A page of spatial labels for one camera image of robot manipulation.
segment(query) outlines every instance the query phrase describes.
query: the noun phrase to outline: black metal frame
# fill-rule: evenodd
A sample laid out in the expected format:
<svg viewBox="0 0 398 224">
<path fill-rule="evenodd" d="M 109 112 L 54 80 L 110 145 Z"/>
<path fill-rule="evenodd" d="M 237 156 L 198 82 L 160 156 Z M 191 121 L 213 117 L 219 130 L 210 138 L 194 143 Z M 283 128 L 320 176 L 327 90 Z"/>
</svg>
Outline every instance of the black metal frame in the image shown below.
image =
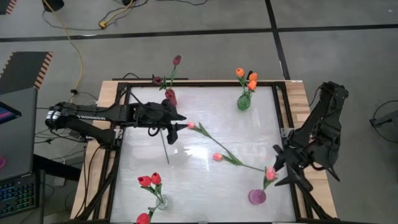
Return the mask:
<svg viewBox="0 0 398 224">
<path fill-rule="evenodd" d="M 278 88 L 281 90 L 282 97 L 284 100 L 285 110 L 286 110 L 286 114 L 287 114 L 288 123 L 289 123 L 289 126 L 291 128 L 293 128 L 293 118 L 292 118 L 292 115 L 290 112 L 290 105 L 289 105 L 289 99 L 287 96 L 285 82 L 258 82 L 257 85 L 258 86 L 269 86 L 272 88 L 272 92 L 274 95 L 274 101 L 275 101 L 275 108 L 276 108 L 275 112 L 276 112 L 276 115 L 278 118 L 279 128 L 284 127 L 284 122 L 282 119 L 282 112 L 280 110 L 279 97 L 278 97 L 278 92 L 277 92 Z M 194 86 L 194 87 L 219 86 L 219 87 L 222 87 L 222 86 L 241 86 L 241 84 L 238 82 L 218 82 L 215 80 L 213 82 L 176 82 L 176 83 L 173 83 L 173 86 Z M 118 83 L 118 89 L 117 89 L 115 99 L 117 99 L 120 96 L 120 94 L 122 93 L 122 91 L 125 88 L 127 88 L 127 90 L 130 90 L 132 87 L 158 87 L 158 85 L 155 85 L 153 83 Z M 129 99 L 130 99 L 130 95 L 127 94 L 124 99 L 124 103 L 125 104 L 128 103 Z M 281 145 L 282 146 L 283 146 L 284 139 L 285 138 L 283 138 L 281 135 L 281 140 L 282 140 Z M 122 149 L 120 148 L 120 150 L 116 151 L 116 155 L 114 158 L 114 163 L 116 163 L 117 168 L 119 167 L 121 150 Z M 104 156 L 104 162 L 103 162 L 103 168 L 101 171 L 99 186 L 101 186 L 104 183 L 104 180 L 106 177 L 106 171 L 108 170 L 109 159 L 110 159 L 110 151 L 106 151 L 105 156 Z M 105 220 L 108 220 L 108 221 L 111 218 L 111 211 L 112 211 L 112 206 L 113 206 L 113 196 L 114 196 L 114 191 L 116 188 L 116 179 L 117 179 L 117 176 L 114 178 L 111 185 L 109 186 L 108 203 L 106 206 L 106 213 L 105 213 Z M 296 221 L 298 221 L 301 219 L 301 214 L 300 214 L 299 202 L 297 199 L 297 192 L 296 192 L 296 188 L 295 188 L 294 184 L 290 184 L 290 193 L 292 196 L 292 203 L 293 203 L 293 208 L 294 208 L 294 213 L 295 213 L 295 219 L 296 219 Z M 101 206 L 101 201 L 95 207 L 94 216 L 93 216 L 94 220 L 98 219 L 100 206 Z"/>
</svg>

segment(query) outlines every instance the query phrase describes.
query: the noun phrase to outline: green vase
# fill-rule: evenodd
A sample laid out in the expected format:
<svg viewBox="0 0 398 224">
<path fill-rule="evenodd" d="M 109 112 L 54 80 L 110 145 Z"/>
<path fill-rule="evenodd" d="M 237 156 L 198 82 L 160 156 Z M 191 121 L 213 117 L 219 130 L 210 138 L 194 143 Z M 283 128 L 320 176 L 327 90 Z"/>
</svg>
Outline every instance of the green vase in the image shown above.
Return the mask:
<svg viewBox="0 0 398 224">
<path fill-rule="evenodd" d="M 251 99 L 250 99 L 250 94 L 248 93 L 243 93 L 237 102 L 238 108 L 240 110 L 246 110 L 250 107 Z"/>
</svg>

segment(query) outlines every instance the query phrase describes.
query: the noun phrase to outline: red vase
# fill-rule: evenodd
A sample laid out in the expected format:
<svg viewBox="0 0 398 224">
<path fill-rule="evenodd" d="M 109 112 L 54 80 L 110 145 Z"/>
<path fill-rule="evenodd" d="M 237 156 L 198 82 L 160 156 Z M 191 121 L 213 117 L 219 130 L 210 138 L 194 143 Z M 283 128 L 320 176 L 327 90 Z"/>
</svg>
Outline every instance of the red vase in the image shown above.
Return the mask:
<svg viewBox="0 0 398 224">
<path fill-rule="evenodd" d="M 177 105 L 177 99 L 175 98 L 174 90 L 168 89 L 166 90 L 164 95 L 166 96 L 166 99 L 168 99 L 173 106 Z"/>
</svg>

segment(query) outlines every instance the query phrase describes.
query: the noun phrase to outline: table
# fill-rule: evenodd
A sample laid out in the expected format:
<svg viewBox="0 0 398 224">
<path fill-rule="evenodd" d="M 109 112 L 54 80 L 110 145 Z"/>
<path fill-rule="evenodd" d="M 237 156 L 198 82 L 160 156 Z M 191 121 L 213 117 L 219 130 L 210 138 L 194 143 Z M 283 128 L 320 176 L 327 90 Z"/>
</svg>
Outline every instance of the table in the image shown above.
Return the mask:
<svg viewBox="0 0 398 224">
<path fill-rule="evenodd" d="M 98 106 L 110 106 L 114 103 L 118 83 L 119 82 L 129 82 L 129 83 L 150 83 L 150 81 L 142 81 L 142 80 L 134 80 L 134 81 L 104 81 L 101 87 L 101 93 L 99 95 Z M 187 82 L 215 82 L 213 80 L 195 80 L 195 81 L 185 81 L 178 80 L 175 83 L 187 83 Z M 217 82 L 234 82 L 231 80 L 220 80 Z M 289 99 L 289 105 L 291 110 L 291 115 L 294 123 L 294 128 L 299 128 L 306 120 L 310 113 L 310 109 L 308 107 L 307 96 L 305 94 L 305 89 L 302 81 L 268 81 L 264 82 L 278 82 L 284 83 L 287 98 Z M 285 127 L 288 126 L 288 116 L 286 113 L 284 99 L 282 94 L 278 94 L 280 110 L 282 112 L 282 119 L 285 124 Z M 94 121 L 93 124 L 99 128 L 106 129 L 109 128 L 109 123 L 105 121 Z M 87 147 L 86 153 L 86 164 L 88 164 L 98 147 L 97 142 L 90 142 Z M 104 162 L 105 151 L 100 150 L 95 155 L 93 159 L 93 164 L 90 170 L 90 184 L 88 187 L 88 201 L 90 201 L 98 189 L 98 184 L 100 182 L 101 170 Z M 110 171 L 110 167 L 113 164 L 114 152 L 111 152 L 111 156 L 108 162 L 108 172 Z M 315 200 L 323 207 L 323 209 L 331 216 L 336 217 L 336 211 L 333 203 L 333 199 L 330 192 L 330 187 L 328 184 L 328 179 L 326 177 L 325 171 L 315 171 L 311 167 L 305 169 L 305 176 L 314 186 L 314 190 L 312 191 L 312 195 Z M 99 208 L 99 216 L 98 218 L 104 218 L 106 216 L 106 204 L 108 201 L 109 188 L 103 195 L 101 206 Z M 76 192 L 75 203 L 73 205 L 73 210 L 71 214 L 71 218 L 74 218 L 79 211 L 81 204 L 83 202 L 83 198 L 85 195 L 84 188 L 84 178 L 83 174 L 80 176 L 80 181 L 78 185 L 78 189 Z M 305 211 L 305 205 L 303 202 L 303 197 L 300 191 L 297 189 L 297 198 L 298 198 L 298 207 L 300 209 L 301 217 L 307 217 Z"/>
</svg>

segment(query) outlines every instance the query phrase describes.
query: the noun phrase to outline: wooden board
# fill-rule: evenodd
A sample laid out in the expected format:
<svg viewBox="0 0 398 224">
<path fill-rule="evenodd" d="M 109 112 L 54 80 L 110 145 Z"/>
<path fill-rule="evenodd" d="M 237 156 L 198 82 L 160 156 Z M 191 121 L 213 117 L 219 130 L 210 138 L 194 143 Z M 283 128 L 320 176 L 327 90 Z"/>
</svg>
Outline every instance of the wooden board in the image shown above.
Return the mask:
<svg viewBox="0 0 398 224">
<path fill-rule="evenodd" d="M 217 80 L 218 82 L 235 82 L 234 80 Z M 308 106 L 307 96 L 305 94 L 304 84 L 302 81 L 280 81 L 280 80 L 262 80 L 265 82 L 285 82 L 287 94 L 289 97 L 290 109 L 292 112 L 292 118 L 294 122 L 295 128 L 301 127 L 303 122 L 310 114 L 310 108 Z M 118 87 L 118 83 L 120 81 L 104 81 L 101 87 L 101 93 L 99 95 L 98 106 L 110 106 L 114 103 L 116 97 L 116 90 Z M 150 81 L 121 81 L 121 82 L 130 82 L 130 83 L 149 83 Z M 214 80 L 176 80 L 177 82 L 214 82 Z M 281 104 L 282 113 L 285 113 L 283 100 Z M 286 113 L 282 114 L 284 118 L 284 122 L 287 122 Z M 109 123 L 104 121 L 95 121 L 93 124 L 101 129 L 109 128 Z M 87 147 L 87 156 L 86 156 L 86 174 L 88 175 L 88 163 L 90 162 L 96 148 L 98 147 L 97 142 L 90 142 Z M 94 158 L 93 164 L 90 170 L 90 184 L 88 185 L 88 202 L 91 201 L 94 194 L 98 189 L 98 184 L 100 182 L 100 174 L 103 165 L 104 151 L 99 150 Z M 110 166 L 113 163 L 113 159 L 110 160 L 108 171 L 110 170 Z M 333 198 L 331 196 L 330 187 L 328 183 L 328 179 L 326 177 L 325 171 L 314 171 L 311 167 L 305 169 L 305 175 L 307 179 L 311 182 L 314 187 L 312 191 L 312 195 L 315 200 L 323 207 L 323 209 L 327 212 L 327 214 L 336 217 L 336 210 L 333 203 Z M 71 218 L 74 218 L 79 211 L 81 204 L 83 202 L 83 198 L 85 196 L 85 184 L 84 184 L 83 170 L 82 175 L 80 176 L 80 181 L 78 184 L 75 203 L 73 204 Z M 301 211 L 302 217 L 305 217 L 305 207 L 303 203 L 303 198 L 300 191 L 297 189 L 297 195 L 299 200 L 299 207 Z M 101 209 L 99 212 L 99 218 L 105 217 L 106 211 L 106 202 L 108 200 L 108 190 L 103 195 Z"/>
</svg>

